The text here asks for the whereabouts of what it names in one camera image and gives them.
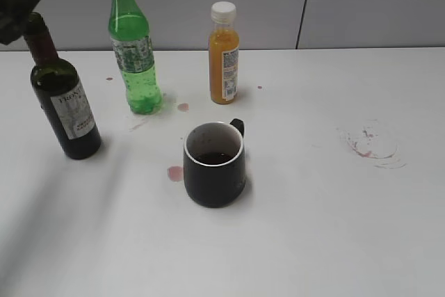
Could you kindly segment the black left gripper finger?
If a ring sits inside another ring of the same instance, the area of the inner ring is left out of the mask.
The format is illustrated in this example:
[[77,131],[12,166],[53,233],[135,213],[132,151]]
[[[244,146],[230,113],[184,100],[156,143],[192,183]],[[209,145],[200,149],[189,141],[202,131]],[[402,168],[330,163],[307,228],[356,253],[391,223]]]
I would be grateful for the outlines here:
[[0,38],[2,45],[20,39],[31,12],[41,0],[1,0]]

